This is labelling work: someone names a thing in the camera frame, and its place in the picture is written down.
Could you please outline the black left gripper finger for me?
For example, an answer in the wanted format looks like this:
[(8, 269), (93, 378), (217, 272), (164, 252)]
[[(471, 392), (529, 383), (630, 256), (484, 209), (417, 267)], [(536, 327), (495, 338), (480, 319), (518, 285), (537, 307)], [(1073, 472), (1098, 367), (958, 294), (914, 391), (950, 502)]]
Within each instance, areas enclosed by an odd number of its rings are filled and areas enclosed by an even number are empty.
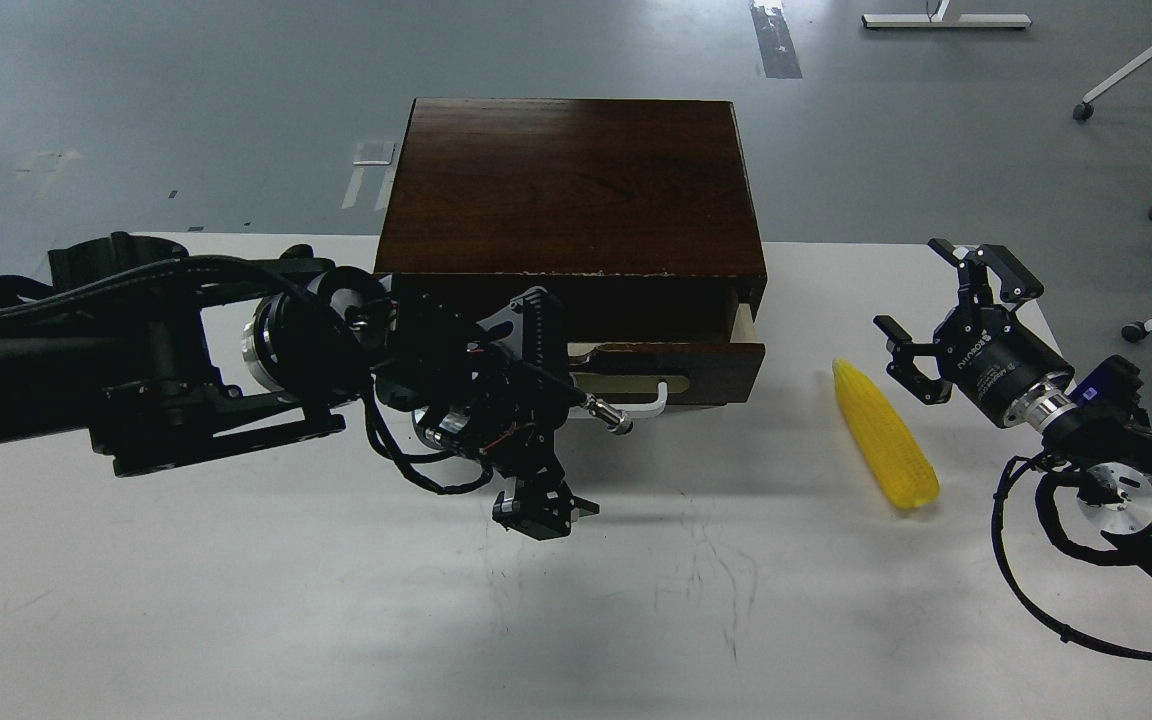
[(550, 541), (570, 536), (576, 521), (599, 511), (599, 503), (573, 495), (559, 475), (532, 473), (506, 479), (506, 487), (495, 497), (492, 520), (535, 541)]

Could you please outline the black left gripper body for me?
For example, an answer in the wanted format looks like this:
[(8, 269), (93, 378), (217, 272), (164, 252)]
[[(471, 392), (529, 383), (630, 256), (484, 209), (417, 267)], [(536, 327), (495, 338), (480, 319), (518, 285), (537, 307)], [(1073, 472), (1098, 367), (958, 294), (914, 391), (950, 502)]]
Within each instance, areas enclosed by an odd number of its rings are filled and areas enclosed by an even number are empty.
[(577, 404), (566, 310), (535, 286), (477, 325), (483, 338), (468, 348), (456, 392), (414, 411), (417, 437), (507, 478), (563, 480), (554, 433)]

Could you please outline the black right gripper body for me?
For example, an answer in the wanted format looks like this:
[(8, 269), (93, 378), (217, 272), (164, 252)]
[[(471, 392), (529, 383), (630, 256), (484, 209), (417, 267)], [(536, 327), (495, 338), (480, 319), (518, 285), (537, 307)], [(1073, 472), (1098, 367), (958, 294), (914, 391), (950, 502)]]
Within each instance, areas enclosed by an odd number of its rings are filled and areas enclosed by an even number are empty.
[(1001, 305), (955, 306), (933, 333), (941, 377), (998, 429), (1021, 423), (1016, 401), (1039, 382), (1066, 389), (1073, 366)]

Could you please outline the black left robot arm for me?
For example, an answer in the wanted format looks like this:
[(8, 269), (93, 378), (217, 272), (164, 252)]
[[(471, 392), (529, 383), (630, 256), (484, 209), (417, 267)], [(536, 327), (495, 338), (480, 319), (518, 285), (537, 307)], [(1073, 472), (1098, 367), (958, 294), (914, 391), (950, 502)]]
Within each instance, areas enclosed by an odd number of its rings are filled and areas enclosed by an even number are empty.
[(450, 497), (503, 477), (493, 518), (544, 541), (599, 510), (553, 448), (573, 407), (634, 425), (573, 381), (541, 287), (476, 323), (311, 247), (247, 260), (124, 232), (52, 250), (50, 270), (0, 275), (0, 445), (84, 429), (118, 477), (332, 435), (361, 401), (407, 482)]

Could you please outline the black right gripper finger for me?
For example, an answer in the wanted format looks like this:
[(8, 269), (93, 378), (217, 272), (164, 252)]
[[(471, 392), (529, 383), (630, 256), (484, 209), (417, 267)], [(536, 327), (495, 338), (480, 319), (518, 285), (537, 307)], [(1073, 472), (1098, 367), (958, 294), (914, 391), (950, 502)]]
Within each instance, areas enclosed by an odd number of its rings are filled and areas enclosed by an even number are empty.
[(958, 247), (942, 238), (929, 240), (929, 247), (955, 266), (961, 309), (1006, 306), (1014, 311), (1043, 296), (1041, 281), (1007, 247), (980, 243), (958, 253)]
[(946, 404), (952, 397), (952, 382), (943, 378), (932, 379), (916, 366), (916, 357), (933, 357), (940, 361), (945, 351), (935, 342), (916, 343), (904, 328), (888, 314), (877, 314), (873, 318), (876, 327), (886, 338), (886, 348), (890, 353), (890, 363), (886, 372), (896, 382), (909, 391), (914, 397), (919, 397), (924, 406)]

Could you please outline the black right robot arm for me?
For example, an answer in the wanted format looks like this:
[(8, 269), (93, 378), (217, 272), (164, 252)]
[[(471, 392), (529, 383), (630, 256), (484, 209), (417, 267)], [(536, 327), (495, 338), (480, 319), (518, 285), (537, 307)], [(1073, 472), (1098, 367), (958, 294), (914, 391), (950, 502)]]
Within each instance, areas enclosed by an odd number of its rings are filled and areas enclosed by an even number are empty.
[(945, 404), (958, 389), (998, 429), (1028, 425), (1043, 450), (1014, 457), (993, 497), (991, 543), (1011, 593), (1064, 642), (1152, 662), (1152, 652), (1079, 632), (1021, 591), (1005, 552), (1005, 503), (1026, 471), (1039, 524), (1053, 547), (1100, 568), (1139, 568), (1152, 579), (1152, 425), (1140, 406), (1140, 372), (1126, 357), (1106, 357), (1075, 381), (1073, 366), (1020, 323), (1021, 305), (1043, 283), (1006, 247), (929, 247), (957, 273), (957, 301), (931, 341), (918, 343), (890, 316), (878, 314), (890, 351), (887, 372), (923, 404)]

